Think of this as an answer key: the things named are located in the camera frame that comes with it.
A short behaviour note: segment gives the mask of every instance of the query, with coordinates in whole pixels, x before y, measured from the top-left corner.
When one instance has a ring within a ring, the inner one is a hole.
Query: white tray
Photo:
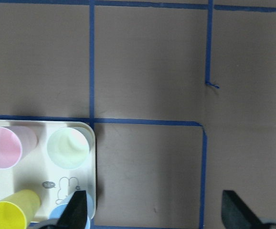
[[[96,138],[90,126],[81,122],[18,121],[0,120],[0,126],[22,125],[30,127],[36,134],[38,144],[13,168],[0,169],[0,199],[22,189],[31,189],[41,198],[42,205],[33,222],[48,219],[52,209],[68,194],[77,189],[86,189],[93,200],[93,209],[88,215],[92,219],[96,212]],[[51,162],[46,143],[49,136],[60,127],[83,127],[92,135],[90,154],[78,169],[66,170]]]

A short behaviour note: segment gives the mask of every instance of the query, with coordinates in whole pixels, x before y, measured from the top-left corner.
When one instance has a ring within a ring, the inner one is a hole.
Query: plastic cup
[[[28,189],[0,201],[0,229],[26,229],[40,207],[38,195]]]
[[[0,168],[11,168],[37,144],[35,133],[25,126],[0,127]]]
[[[62,127],[56,130],[47,142],[49,158],[61,168],[79,168],[90,152],[90,136],[82,127]]]
[[[58,206],[56,206],[50,213],[49,219],[59,219],[71,200],[74,192],[69,194]],[[90,229],[90,216],[93,214],[93,200],[86,192],[87,197],[87,222],[85,229]]]

